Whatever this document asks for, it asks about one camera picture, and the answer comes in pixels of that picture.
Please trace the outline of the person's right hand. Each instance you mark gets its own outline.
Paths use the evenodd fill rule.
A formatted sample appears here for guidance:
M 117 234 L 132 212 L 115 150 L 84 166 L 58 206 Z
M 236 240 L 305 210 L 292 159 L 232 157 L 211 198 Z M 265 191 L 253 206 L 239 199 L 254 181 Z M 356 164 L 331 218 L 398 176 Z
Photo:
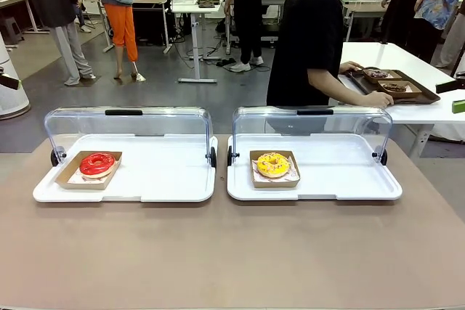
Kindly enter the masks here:
M 394 100 L 392 96 L 384 92 L 373 91 L 370 94 L 363 96 L 363 106 L 365 107 L 385 109 L 393 104 Z

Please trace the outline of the person's left hand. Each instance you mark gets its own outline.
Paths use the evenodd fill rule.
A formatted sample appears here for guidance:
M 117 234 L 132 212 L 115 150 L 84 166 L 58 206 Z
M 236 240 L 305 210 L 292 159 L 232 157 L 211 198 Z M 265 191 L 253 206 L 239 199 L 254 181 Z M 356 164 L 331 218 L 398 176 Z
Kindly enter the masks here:
M 353 61 L 348 61 L 348 62 L 343 62 L 339 66 L 339 73 L 340 74 L 345 74 L 346 72 L 349 71 L 359 71 L 359 70 L 364 70 L 365 68 Z

